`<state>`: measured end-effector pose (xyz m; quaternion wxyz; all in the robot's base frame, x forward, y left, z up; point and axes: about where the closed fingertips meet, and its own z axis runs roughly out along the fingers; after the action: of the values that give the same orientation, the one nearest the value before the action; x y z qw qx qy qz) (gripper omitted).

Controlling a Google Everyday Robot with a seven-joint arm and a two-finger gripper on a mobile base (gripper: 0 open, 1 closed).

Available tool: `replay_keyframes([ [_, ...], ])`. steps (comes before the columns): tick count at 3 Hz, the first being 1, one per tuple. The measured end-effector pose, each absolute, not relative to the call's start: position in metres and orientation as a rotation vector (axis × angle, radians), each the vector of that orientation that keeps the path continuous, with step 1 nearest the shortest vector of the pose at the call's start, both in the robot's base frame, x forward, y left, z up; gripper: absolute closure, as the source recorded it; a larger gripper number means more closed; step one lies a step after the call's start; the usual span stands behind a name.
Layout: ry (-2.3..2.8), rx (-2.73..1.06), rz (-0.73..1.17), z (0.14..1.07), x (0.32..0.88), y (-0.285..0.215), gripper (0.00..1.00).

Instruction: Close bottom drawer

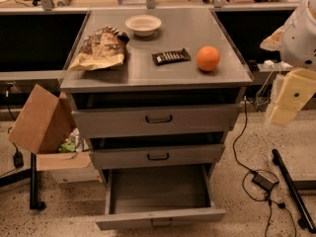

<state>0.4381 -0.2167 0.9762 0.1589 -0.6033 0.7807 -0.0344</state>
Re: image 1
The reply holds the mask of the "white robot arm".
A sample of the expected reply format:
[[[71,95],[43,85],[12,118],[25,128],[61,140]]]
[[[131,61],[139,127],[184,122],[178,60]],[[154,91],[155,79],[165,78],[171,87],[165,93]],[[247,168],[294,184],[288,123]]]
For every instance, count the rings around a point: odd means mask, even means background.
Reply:
[[[286,126],[316,94],[316,0],[302,0],[282,27],[260,44],[293,67],[273,85],[268,122]]]

